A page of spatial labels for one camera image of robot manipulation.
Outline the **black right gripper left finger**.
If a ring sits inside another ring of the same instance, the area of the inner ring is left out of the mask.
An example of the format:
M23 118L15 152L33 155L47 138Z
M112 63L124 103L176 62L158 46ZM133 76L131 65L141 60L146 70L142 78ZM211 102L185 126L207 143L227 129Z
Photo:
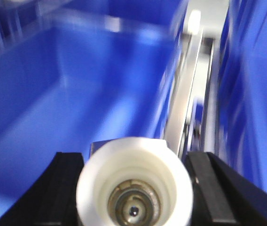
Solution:
M81 153L57 152L35 183L1 217L0 226L78 226Z

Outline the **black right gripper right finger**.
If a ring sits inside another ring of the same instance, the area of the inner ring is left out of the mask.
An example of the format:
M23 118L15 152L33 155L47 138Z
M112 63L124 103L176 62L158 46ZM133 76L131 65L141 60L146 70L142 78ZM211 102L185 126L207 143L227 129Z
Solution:
M193 226L267 226L267 193L213 153L189 152Z

